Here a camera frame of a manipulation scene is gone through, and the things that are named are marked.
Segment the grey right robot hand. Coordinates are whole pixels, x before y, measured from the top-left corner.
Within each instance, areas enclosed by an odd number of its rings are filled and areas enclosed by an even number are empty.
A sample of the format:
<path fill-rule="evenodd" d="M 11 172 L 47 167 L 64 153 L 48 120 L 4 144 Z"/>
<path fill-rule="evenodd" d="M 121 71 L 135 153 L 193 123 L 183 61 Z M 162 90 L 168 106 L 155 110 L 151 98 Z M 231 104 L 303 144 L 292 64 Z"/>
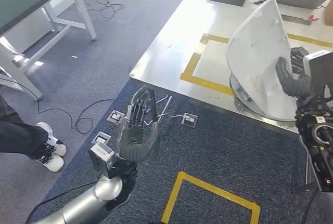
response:
<path fill-rule="evenodd" d="M 306 75 L 303 59 L 309 54 L 304 47 L 293 47 L 290 53 L 292 73 L 287 70 L 287 61 L 279 57 L 276 72 L 282 90 L 290 97 L 307 97 L 310 94 L 310 77 Z"/>

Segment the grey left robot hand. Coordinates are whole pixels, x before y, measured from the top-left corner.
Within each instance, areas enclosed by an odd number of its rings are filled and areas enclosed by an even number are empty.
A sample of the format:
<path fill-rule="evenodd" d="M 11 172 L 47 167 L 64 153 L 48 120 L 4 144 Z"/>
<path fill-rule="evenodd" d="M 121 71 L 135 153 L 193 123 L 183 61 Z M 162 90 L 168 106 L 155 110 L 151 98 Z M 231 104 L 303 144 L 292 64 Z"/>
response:
<path fill-rule="evenodd" d="M 140 163 L 149 157 L 159 141 L 161 127 L 159 121 L 152 122 L 149 135 L 143 137 L 144 115 L 149 103 L 153 104 L 153 98 L 144 85 L 132 97 L 120 123 L 116 149 L 118 157 Z"/>

